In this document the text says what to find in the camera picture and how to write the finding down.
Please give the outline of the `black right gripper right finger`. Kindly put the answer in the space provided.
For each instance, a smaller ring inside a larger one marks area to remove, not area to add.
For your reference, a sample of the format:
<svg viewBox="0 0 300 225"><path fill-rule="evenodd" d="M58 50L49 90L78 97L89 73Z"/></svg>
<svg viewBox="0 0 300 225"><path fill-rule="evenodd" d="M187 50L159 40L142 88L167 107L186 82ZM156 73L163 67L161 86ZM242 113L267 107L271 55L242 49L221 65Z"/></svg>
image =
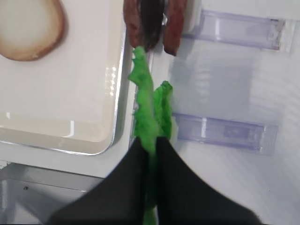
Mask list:
<svg viewBox="0 0 300 225"><path fill-rule="evenodd" d="M261 224L250 209L222 195L198 177L166 138L157 138L156 148L159 224Z"/></svg>

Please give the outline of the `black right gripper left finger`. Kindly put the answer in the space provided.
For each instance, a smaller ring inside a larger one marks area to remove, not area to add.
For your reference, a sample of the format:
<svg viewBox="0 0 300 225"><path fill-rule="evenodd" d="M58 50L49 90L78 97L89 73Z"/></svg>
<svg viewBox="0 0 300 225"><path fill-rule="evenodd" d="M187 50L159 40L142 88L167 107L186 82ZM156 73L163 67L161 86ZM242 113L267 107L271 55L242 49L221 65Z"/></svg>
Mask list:
<svg viewBox="0 0 300 225"><path fill-rule="evenodd" d="M148 154L136 138L114 170L91 191L56 211L50 225L141 225Z"/></svg>

